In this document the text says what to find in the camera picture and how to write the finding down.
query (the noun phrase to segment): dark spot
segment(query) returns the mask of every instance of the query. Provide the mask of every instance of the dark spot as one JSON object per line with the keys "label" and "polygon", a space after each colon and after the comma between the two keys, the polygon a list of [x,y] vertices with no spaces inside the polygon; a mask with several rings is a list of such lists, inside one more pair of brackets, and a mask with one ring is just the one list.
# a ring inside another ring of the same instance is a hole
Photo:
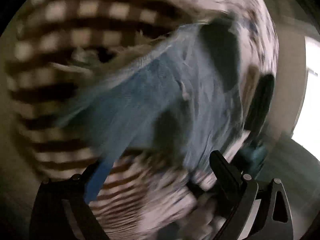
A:
{"label": "dark spot", "polygon": [[249,21],[249,29],[254,33],[258,33],[257,25],[253,21]]}
{"label": "dark spot", "polygon": [[102,63],[106,63],[106,62],[112,60],[116,55],[115,53],[110,52],[107,49],[102,48],[102,47],[97,48],[97,51],[98,51],[99,60]]}

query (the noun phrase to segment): screw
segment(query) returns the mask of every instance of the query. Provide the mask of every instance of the screw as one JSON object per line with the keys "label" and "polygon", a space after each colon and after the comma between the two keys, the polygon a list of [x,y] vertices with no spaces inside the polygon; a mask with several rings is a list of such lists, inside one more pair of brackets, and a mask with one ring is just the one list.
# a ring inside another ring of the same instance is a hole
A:
{"label": "screw", "polygon": [[252,177],[251,177],[249,174],[244,174],[244,175],[243,175],[243,178],[244,178],[245,180],[251,180],[251,179],[252,179]]}
{"label": "screw", "polygon": [[273,179],[273,181],[274,181],[276,184],[280,184],[280,183],[281,183],[281,179]]}
{"label": "screw", "polygon": [[43,184],[48,184],[49,183],[49,178],[45,178],[43,181],[42,181]]}
{"label": "screw", "polygon": [[72,180],[79,180],[81,178],[80,174],[75,174],[71,177]]}

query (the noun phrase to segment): bright light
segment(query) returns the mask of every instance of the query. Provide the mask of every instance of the bright light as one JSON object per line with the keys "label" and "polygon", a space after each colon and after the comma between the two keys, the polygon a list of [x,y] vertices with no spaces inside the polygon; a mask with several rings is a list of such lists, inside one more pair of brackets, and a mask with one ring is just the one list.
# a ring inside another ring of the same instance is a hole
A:
{"label": "bright light", "polygon": [[[306,66],[320,74],[320,43],[306,37]],[[292,139],[320,160],[320,77],[309,73],[306,95]]]}

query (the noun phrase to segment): metal screw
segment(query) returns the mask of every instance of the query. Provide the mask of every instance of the metal screw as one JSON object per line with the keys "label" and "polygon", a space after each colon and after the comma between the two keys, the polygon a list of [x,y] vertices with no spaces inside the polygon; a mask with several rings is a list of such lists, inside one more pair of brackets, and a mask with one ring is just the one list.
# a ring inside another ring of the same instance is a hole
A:
{"label": "metal screw", "polygon": [[81,178],[80,174],[75,174],[71,177],[72,180],[79,180]]}
{"label": "metal screw", "polygon": [[281,179],[273,179],[273,181],[274,181],[276,184],[280,184],[280,183],[281,183]]}
{"label": "metal screw", "polygon": [[244,178],[245,180],[251,180],[251,179],[252,179],[252,177],[251,177],[249,174],[244,174],[244,175],[243,175],[243,178]]}
{"label": "metal screw", "polygon": [[43,181],[42,181],[43,184],[48,184],[49,183],[49,178],[45,178]]}

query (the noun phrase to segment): striped pattern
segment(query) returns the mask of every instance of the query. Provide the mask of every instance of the striped pattern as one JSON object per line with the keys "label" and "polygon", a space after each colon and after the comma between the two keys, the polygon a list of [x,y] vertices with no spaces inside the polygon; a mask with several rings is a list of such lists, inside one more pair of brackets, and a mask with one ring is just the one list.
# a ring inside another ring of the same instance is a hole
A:
{"label": "striped pattern", "polygon": [[[251,48],[243,57],[250,58],[259,73],[275,73],[277,39],[262,0],[28,1],[17,25],[16,60],[8,62],[6,73],[17,130],[26,141],[22,148],[38,172],[67,179],[96,160],[76,131],[54,125],[55,114],[75,94],[78,79],[51,63],[68,65],[79,47],[97,51],[106,62],[116,56],[116,48],[136,45],[136,32],[152,39],[166,35],[189,21],[182,4],[237,13],[240,39]],[[256,30],[244,25],[247,19]],[[114,164],[97,201],[90,203],[111,239],[145,239],[185,216],[196,203],[182,187],[185,171],[170,170],[159,177],[142,159],[141,150],[128,149]],[[206,178],[201,175],[199,183]]]}

